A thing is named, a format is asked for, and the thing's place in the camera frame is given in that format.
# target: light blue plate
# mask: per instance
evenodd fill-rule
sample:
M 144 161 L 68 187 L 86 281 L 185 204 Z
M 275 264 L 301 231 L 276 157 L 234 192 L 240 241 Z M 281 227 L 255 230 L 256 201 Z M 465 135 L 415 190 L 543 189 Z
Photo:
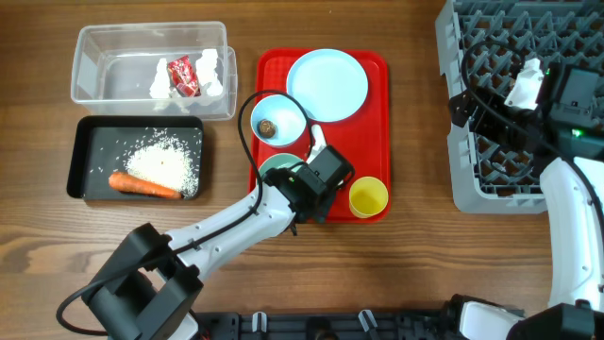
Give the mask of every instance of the light blue plate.
M 287 93 L 317 122 L 350 117 L 365 101 L 368 89 L 367 75 L 359 62 L 333 49 L 305 54 L 287 75 Z
M 271 157 L 268 158 L 268 160 L 264 161 L 264 163 L 260 166 L 260 169 L 258 170 L 260 172 L 261 176 L 264 176 L 264 174 L 268 171 L 268 169 L 271 168 L 282 168 L 282 167 L 290 167 L 294 164 L 296 164 L 297 162 L 302 162 L 302 160 L 292 154 L 276 154 L 273 155 Z
M 271 138 L 263 138 L 258 133 L 258 123 L 268 119 L 277 126 L 277 133 Z M 254 110 L 250 119 L 254 134 L 261 141 L 274 147 L 285 147 L 293 144 L 304 132 L 306 119 L 293 101 L 277 94 L 262 99 Z

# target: small bowl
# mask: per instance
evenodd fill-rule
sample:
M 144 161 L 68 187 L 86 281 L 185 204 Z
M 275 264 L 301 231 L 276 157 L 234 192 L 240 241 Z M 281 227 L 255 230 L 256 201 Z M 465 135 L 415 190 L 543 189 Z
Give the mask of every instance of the small bowl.
M 258 124 L 267 119 L 277 127 L 275 136 L 271 138 L 261 137 L 258 132 Z M 287 97 L 276 94 L 262 99 L 252 110 L 250 119 L 252 130 L 258 139 L 274 147 L 286 147 L 292 145 L 306 128 L 304 114 Z
M 260 166 L 260 169 L 258 169 L 258 171 L 260 172 L 261 176 L 264 176 L 264 174 L 268 171 L 268 169 L 272 169 L 272 168 L 282 168 L 282 167 L 290 167 L 294 164 L 296 164 L 297 162 L 302 162 L 302 160 L 292 154 L 286 154 L 286 153 L 282 153 L 282 154 L 276 154 L 274 156 L 269 157 L 266 161 L 264 161 L 264 163 Z

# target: gray dish rack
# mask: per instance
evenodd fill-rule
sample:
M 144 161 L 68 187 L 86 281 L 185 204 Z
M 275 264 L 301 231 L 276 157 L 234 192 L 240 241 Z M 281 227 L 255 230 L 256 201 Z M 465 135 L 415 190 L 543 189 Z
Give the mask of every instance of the gray dish rack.
M 441 74 L 449 98 L 460 94 L 461 58 L 467 48 L 485 40 L 509 43 L 527 60 L 542 66 L 565 61 L 602 70 L 604 4 L 598 1 L 455 1 L 447 0 L 436 19 Z M 470 60 L 470 81 L 498 94 L 510 90 L 512 52 L 483 46 Z M 596 91 L 596 110 L 604 108 L 604 82 Z M 542 213 L 545 198 L 539 179 L 525 169 L 532 155 L 503 152 L 496 143 L 451 125 L 447 136 L 455 205 L 465 213 Z M 509 177 L 505 173 L 525 174 Z

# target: black tray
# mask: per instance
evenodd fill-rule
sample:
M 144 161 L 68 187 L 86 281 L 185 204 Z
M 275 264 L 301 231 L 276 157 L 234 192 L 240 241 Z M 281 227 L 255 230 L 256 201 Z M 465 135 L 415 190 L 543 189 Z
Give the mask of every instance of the black tray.
M 109 187 L 109 176 L 114 169 L 125 172 L 125 151 L 133 150 L 137 140 L 148 139 L 157 130 L 167 128 L 168 136 L 176 135 L 188 142 L 193 164 L 199 165 L 203 144 L 203 123 L 192 116 L 87 116 L 77 124 L 74 153 L 67 179 L 67 194 L 73 198 L 162 200 L 163 198 L 117 192 Z M 195 198 L 201 188 L 184 199 Z

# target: yellow cup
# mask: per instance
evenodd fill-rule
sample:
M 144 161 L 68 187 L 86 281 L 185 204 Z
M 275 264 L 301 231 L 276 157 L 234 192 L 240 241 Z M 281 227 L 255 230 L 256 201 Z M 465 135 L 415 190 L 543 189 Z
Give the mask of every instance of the yellow cup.
M 369 218 L 381 213 L 388 205 L 388 188 L 377 178 L 359 178 L 350 187 L 348 201 L 355 216 Z

